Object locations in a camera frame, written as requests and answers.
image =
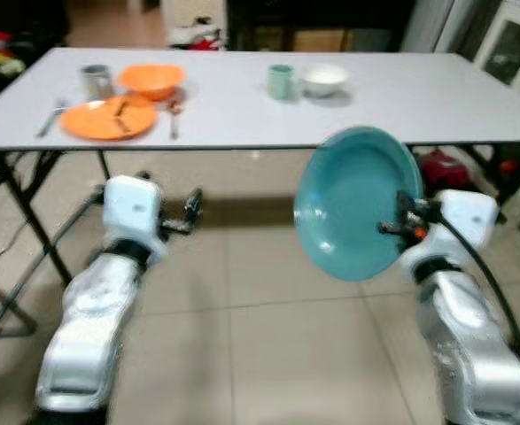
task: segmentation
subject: orange bowl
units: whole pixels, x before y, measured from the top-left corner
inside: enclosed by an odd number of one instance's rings
[[[184,79],[184,71],[174,65],[132,65],[118,77],[118,83],[154,102],[165,100]]]

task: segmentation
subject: black cable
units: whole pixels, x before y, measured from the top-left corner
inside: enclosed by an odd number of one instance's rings
[[[21,290],[25,287],[27,281],[31,278],[35,270],[39,267],[39,265],[43,262],[45,257],[49,255],[49,253],[57,246],[66,232],[76,223],[82,215],[100,198],[100,190],[97,190],[93,195],[91,195],[81,206],[80,208],[68,219],[65,224],[61,227],[61,229],[57,232],[57,234],[50,241],[49,245],[43,249],[43,252],[38,255],[34,261],[29,265],[26,269],[25,273],[19,280],[18,284],[12,289],[9,296],[6,298],[5,302],[0,307],[0,321],[7,313],[9,307],[15,299],[20,294]]]
[[[470,243],[461,235],[461,233],[454,228],[454,226],[442,215],[438,214],[439,223],[445,226],[448,231],[450,231],[453,236],[461,243],[464,249],[468,252],[468,254],[476,261],[480,270],[484,274],[488,284],[492,288],[492,291],[496,298],[498,299],[498,303],[500,303],[501,309],[506,316],[506,320],[508,321],[509,328],[511,329],[512,337],[514,339],[513,344],[517,347],[516,353],[520,358],[520,329],[517,324],[516,316],[509,306],[508,300],[506,296],[501,290],[500,285],[496,282],[496,278],[493,276],[492,272],[486,265],[486,263],[482,260],[478,252],[470,245]]]

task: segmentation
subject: utensil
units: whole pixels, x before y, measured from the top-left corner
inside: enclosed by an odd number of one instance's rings
[[[409,150],[374,127],[348,128],[309,161],[295,196],[295,228],[307,256],[326,273],[362,281],[400,256],[395,237],[378,232],[395,221],[397,191],[423,196]]]
[[[158,102],[175,92],[175,86],[185,78],[184,71],[174,65],[128,66],[118,77],[118,82],[129,91]]]
[[[149,130],[157,121],[152,102],[138,95],[80,104],[61,115],[60,126],[85,139],[124,140]]]
[[[63,99],[57,101],[57,105],[53,108],[49,118],[43,124],[43,127],[35,134],[35,137],[45,137],[49,133],[50,126],[53,125],[55,119],[68,108],[67,103]]]
[[[293,68],[287,65],[269,67],[268,92],[274,99],[287,99],[291,96]]]
[[[182,112],[182,103],[178,99],[173,99],[167,104],[167,111],[171,114],[171,130],[169,132],[169,138],[175,140],[179,136],[177,131],[177,115]]]
[[[338,66],[319,64],[311,66],[303,75],[305,91],[314,97],[327,97],[339,91],[348,74]]]
[[[81,69],[81,75],[89,94],[89,100],[104,100],[114,96],[112,76],[106,65],[88,65]]]

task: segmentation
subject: cup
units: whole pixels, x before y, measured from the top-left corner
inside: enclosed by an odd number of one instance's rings
[[[288,65],[269,67],[268,93],[274,99],[288,99],[293,87],[293,68]]]
[[[112,76],[106,65],[88,65],[81,69],[89,100],[104,100],[114,96]]]

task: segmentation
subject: white bowl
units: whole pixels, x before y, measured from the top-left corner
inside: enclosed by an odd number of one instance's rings
[[[326,97],[339,91],[348,79],[346,71],[334,65],[314,65],[303,75],[303,87],[308,94]]]

